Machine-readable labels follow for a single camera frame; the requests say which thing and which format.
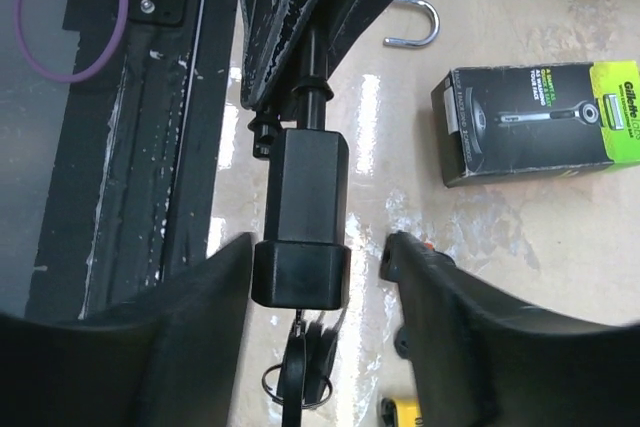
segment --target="white floor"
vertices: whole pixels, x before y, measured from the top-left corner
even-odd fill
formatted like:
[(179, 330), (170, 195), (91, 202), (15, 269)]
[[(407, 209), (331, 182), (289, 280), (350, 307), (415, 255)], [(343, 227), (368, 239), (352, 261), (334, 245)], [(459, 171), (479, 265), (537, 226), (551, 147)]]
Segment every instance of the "white floor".
[[(304, 425), (377, 425), (385, 395), (415, 396), (410, 366), (393, 349), (402, 323), (396, 292), (378, 279), (388, 232), (431, 240), (467, 269), (513, 295), (597, 322), (640, 318), (637, 186), (640, 167), (567, 180), (447, 190), (441, 182), (430, 92), (450, 68), (640, 59), (637, 0), (428, 0), (442, 18), (436, 42), (418, 13), (388, 9), (331, 79), (328, 128), (351, 149), (347, 244), (351, 300), (333, 380), (334, 398)], [(251, 157), (250, 113), (239, 104), (242, 33), (236, 27), (214, 194), (209, 250), (240, 231), (261, 235), (267, 164)], [(281, 360), (290, 312), (254, 307), (231, 425), (279, 425), (260, 387)]]

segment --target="black mount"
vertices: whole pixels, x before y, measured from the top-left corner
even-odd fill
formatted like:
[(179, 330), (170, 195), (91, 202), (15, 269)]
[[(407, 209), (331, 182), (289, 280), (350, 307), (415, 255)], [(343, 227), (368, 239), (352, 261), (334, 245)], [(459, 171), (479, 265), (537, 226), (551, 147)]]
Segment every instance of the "black mount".
[[(292, 90), (298, 128), (253, 122), (254, 152), (268, 151), (270, 165), (251, 297), (265, 307), (337, 310), (349, 292), (350, 251), (343, 245), (349, 149), (341, 134), (324, 130), (332, 93), (318, 28), (305, 33), (299, 72)], [(262, 142), (272, 136), (271, 145)]]

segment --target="razor image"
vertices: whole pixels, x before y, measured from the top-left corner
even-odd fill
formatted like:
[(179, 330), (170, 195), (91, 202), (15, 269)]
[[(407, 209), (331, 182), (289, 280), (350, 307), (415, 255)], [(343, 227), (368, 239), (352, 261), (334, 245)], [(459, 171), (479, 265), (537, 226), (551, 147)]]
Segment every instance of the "razor image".
[(501, 112), (497, 123), (501, 127), (515, 127), (559, 120), (577, 120), (585, 125), (600, 126), (600, 109), (592, 101), (582, 101), (571, 109), (540, 110), (534, 112)]

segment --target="silver u-bolt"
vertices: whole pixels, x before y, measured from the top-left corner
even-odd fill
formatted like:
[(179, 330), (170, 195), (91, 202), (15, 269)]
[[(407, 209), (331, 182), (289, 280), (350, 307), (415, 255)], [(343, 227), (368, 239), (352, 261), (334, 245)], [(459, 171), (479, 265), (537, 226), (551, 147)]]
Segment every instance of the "silver u-bolt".
[(440, 16), (436, 9), (426, 0), (394, 0), (393, 3), (407, 4), (418, 7), (422, 10), (431, 21), (431, 32), (422, 40), (398, 39), (395, 37), (387, 37), (383, 44), (388, 47), (401, 47), (405, 49), (421, 49), (436, 40), (440, 33)]

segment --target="black panel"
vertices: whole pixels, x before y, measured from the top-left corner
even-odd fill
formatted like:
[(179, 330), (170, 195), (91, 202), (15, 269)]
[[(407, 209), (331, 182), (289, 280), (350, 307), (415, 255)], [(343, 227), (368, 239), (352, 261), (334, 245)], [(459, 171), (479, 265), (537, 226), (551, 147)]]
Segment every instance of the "black panel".
[[(179, 26), (132, 22), (110, 66), (71, 88), (29, 318), (84, 316), (204, 260), (235, 6), (188, 0)], [(78, 65), (100, 53), (114, 9), (69, 0)]]
[[(80, 32), (76, 72), (101, 54), (114, 11), (115, 3), (105, 8), (95, 0), (68, 0), (64, 28)], [(82, 308), (123, 59), (120, 49), (98, 76), (70, 87), (35, 260), (39, 268), (26, 307), (29, 318), (70, 319)]]

